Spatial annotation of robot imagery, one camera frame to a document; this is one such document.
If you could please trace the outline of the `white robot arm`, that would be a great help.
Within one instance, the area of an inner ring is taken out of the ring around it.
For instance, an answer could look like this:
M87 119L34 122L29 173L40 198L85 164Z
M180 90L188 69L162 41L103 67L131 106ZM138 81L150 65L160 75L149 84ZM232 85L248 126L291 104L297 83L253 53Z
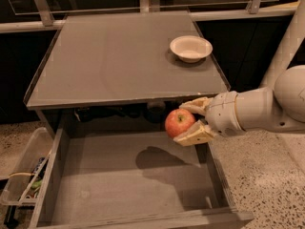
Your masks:
M256 90L200 97L180 107L204 118L173 140L190 146L214 137L243 135L253 130L298 133L305 130L305 67L290 67L305 38L305 0L298 0L272 62Z

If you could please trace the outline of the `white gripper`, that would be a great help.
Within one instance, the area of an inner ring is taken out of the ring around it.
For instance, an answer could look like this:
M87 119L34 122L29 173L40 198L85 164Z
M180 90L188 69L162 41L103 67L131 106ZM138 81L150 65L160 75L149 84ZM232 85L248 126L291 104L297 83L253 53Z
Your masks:
M232 91L218 94L213 100L204 96L182 103L180 109L192 114L205 115L208 125L198 120L173 141L186 147L207 143L213 140L216 134L224 137L243 135L245 131L240 126L236 114L236 97L237 92Z

